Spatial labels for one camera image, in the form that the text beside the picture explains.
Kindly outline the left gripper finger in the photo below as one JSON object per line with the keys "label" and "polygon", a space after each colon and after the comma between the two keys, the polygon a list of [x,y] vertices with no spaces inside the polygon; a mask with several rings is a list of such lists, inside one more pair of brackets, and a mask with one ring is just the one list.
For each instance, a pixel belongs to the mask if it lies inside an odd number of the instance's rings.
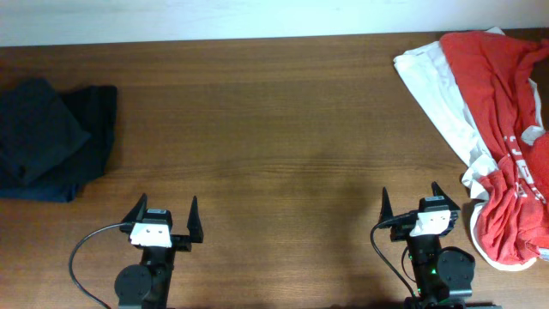
{"label": "left gripper finger", "polygon": [[143,214],[147,209],[148,196],[146,193],[142,193],[141,197],[137,201],[136,205],[130,210],[130,212],[121,220],[122,223],[136,223],[142,220]]}
{"label": "left gripper finger", "polygon": [[190,206],[190,213],[187,221],[187,229],[189,230],[190,237],[202,237],[203,230],[199,216],[198,199],[194,196]]}

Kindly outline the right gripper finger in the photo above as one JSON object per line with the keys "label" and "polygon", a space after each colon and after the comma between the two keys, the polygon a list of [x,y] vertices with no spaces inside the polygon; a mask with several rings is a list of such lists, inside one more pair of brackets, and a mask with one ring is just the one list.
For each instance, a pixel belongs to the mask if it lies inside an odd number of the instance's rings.
{"label": "right gripper finger", "polygon": [[385,222],[394,217],[392,207],[389,200],[389,193],[386,187],[383,187],[382,191],[382,205],[380,210],[379,221]]}
{"label": "right gripper finger", "polygon": [[436,181],[431,183],[431,190],[434,197],[441,197],[445,205],[450,211],[460,211],[461,208],[442,190]]}

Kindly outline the red printed t-shirt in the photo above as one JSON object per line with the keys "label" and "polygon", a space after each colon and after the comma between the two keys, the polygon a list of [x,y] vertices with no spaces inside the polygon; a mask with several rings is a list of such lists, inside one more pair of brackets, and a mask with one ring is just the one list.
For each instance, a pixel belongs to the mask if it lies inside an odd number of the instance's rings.
{"label": "red printed t-shirt", "polygon": [[443,53],[497,170],[480,178],[489,200],[475,223],[494,262],[525,264],[548,247],[548,133],[540,127],[529,78],[548,42],[498,33],[448,33]]}

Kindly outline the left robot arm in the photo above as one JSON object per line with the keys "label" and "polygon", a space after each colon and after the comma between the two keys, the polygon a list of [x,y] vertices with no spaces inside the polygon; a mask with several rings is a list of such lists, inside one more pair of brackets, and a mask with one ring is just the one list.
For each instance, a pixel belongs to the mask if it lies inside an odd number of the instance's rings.
{"label": "left robot arm", "polygon": [[143,194],[121,220],[119,230],[129,235],[130,244],[142,251],[142,258],[116,278],[114,289],[120,308],[166,308],[176,254],[190,252],[204,239],[196,197],[190,206],[187,235],[173,234],[171,212],[150,209],[147,202]]}

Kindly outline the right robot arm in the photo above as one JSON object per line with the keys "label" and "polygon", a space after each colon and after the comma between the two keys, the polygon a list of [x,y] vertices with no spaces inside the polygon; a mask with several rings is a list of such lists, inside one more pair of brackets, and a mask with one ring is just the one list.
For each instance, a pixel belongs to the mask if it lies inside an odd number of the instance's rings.
{"label": "right robot arm", "polygon": [[375,232],[388,228],[392,242],[407,243],[403,255],[410,260],[417,289],[404,283],[410,293],[405,308],[464,308],[465,299],[473,294],[475,259],[460,248],[441,246],[440,239],[453,230],[461,209],[437,183],[431,189],[432,195],[420,199],[416,210],[401,215],[393,214],[389,193],[383,189],[370,239],[374,242]]}

